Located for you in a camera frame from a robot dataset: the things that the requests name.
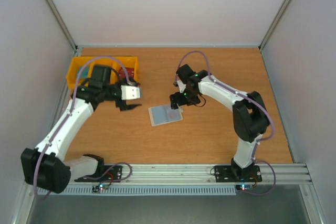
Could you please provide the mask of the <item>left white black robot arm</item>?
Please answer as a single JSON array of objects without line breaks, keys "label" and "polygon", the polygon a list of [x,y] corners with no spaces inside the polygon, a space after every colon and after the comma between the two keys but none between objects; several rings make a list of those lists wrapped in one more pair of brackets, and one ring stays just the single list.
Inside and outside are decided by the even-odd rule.
[{"label": "left white black robot arm", "polygon": [[112,67],[94,65],[91,76],[74,88],[66,110],[47,136],[35,148],[22,152],[24,179],[35,193],[42,188],[59,194],[69,182],[78,179],[103,183],[121,181],[120,176],[109,174],[100,156],[85,154],[79,159],[64,161],[70,144],[100,103],[113,101],[120,111],[137,107],[127,101],[141,97],[140,84],[132,77],[117,77],[117,81],[111,83],[112,73],[116,73]]}]

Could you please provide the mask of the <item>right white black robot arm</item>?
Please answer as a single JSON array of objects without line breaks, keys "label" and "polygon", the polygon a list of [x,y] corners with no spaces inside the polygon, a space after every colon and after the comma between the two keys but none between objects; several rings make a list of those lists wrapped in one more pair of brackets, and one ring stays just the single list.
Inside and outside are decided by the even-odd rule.
[{"label": "right white black robot arm", "polygon": [[170,95],[172,109],[184,105],[200,107],[201,99],[208,96],[232,111],[238,145],[231,160],[231,173],[236,180],[249,176],[257,145],[268,126],[274,126],[261,95],[256,91],[246,93],[234,89],[206,70],[195,72],[187,64],[177,69],[174,85],[179,91]]}]

